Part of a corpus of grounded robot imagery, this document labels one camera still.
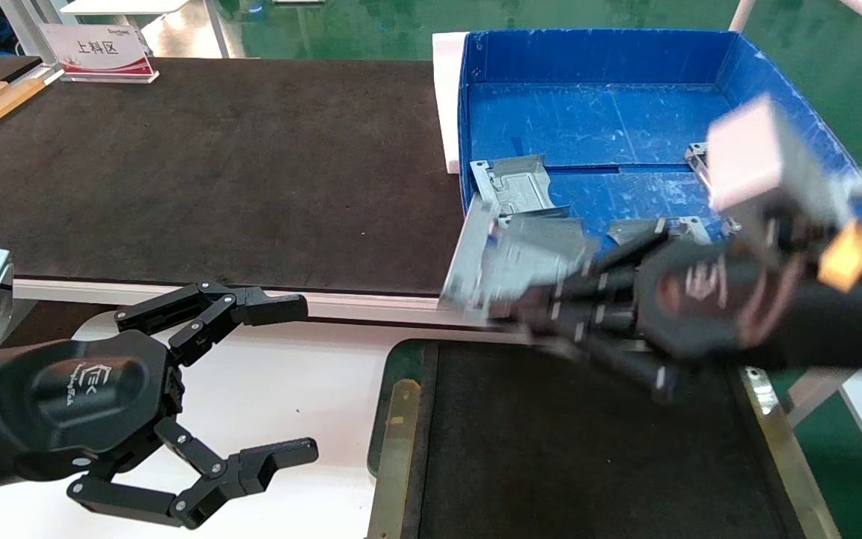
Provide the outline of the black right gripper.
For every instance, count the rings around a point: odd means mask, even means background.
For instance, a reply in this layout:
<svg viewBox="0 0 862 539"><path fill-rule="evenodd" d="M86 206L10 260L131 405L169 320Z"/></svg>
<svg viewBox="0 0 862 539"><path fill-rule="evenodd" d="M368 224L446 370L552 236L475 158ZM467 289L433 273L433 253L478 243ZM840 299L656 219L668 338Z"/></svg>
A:
<svg viewBox="0 0 862 539"><path fill-rule="evenodd" d="M767 371L862 368L862 279L841 291L800 256L770 269L729 243L671 242L666 219L649 225L557 281L551 303L497 303L490 320L661 404L673 400L681 371L660 352L681 364ZM578 303L627 293L637 298L638 330L629 307Z"/></svg>

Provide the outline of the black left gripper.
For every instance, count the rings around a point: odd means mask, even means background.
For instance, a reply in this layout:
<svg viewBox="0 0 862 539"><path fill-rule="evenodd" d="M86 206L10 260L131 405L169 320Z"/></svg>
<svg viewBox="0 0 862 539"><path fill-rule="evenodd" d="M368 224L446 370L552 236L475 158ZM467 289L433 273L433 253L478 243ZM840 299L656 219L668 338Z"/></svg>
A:
<svg viewBox="0 0 862 539"><path fill-rule="evenodd" d="M182 409L176 365L195 364L239 325L307 319L301 294L272 297L260 287L203 281L118 311L123 333L105 340L0 350L0 487L63 480L110 463L71 484L68 497L93 513L189 530L233 499L266 492L277 471L318 460L314 438L219 457L165 418ZM148 337L175 327L168 351ZM191 487L172 494L113 481L160 441L198 472Z"/></svg>

